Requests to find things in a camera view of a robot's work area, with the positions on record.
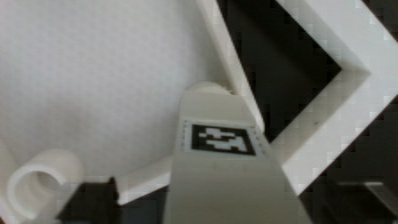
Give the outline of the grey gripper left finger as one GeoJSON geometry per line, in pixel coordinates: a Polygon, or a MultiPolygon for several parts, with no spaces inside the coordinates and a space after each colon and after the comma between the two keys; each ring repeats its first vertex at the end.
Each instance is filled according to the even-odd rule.
{"type": "Polygon", "coordinates": [[[113,224],[118,216],[115,178],[84,182],[56,214],[60,224],[113,224]]]}

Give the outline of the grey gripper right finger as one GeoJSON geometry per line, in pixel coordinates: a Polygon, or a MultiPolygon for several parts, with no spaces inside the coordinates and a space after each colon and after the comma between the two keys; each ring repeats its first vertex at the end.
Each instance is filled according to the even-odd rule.
{"type": "Polygon", "coordinates": [[[337,183],[331,199],[339,224],[398,224],[398,195],[381,182],[337,183]]]}

